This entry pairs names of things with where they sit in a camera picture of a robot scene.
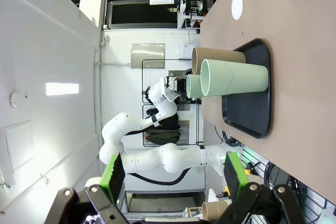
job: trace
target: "black tray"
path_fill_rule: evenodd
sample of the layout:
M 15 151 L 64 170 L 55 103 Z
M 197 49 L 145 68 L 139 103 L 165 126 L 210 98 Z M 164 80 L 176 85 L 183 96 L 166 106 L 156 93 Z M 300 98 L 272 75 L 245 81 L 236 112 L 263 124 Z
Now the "black tray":
M 268 69 L 268 88 L 263 92 L 222 96 L 224 122 L 255 138 L 262 138 L 271 121 L 271 62 L 269 50 L 262 39 L 254 39 L 234 51 L 245 54 L 246 63 Z

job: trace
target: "bolt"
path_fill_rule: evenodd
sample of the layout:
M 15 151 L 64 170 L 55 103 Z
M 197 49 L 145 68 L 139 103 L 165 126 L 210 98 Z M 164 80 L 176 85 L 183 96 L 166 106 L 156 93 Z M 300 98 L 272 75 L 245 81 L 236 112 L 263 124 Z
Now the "bolt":
M 250 185 L 250 190 L 255 191 L 257 189 L 258 189 L 258 187 L 256 185 Z
M 278 192 L 281 193 L 281 194 L 283 194 L 283 193 L 285 192 L 285 188 L 282 187 L 282 186 L 279 187 L 279 188 L 278 188 Z

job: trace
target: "brown table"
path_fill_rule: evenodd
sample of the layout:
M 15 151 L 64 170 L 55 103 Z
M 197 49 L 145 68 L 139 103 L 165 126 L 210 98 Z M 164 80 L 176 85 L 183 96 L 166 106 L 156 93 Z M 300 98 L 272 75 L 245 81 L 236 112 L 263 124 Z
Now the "brown table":
M 336 0 L 217 0 L 201 24 L 203 47 L 269 45 L 273 107 L 269 134 L 255 139 L 225 124 L 221 97 L 203 98 L 203 118 L 336 203 Z

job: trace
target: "green cup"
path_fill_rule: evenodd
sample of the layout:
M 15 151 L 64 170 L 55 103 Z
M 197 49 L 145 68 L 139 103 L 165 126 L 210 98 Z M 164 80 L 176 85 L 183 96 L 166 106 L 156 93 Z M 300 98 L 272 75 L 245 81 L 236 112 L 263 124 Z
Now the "green cup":
M 201 88 L 204 96 L 265 91 L 268 70 L 264 66 L 222 60 L 202 62 Z
M 201 76 L 195 74 L 187 75 L 187 97 L 201 98 L 203 97 L 201 88 Z

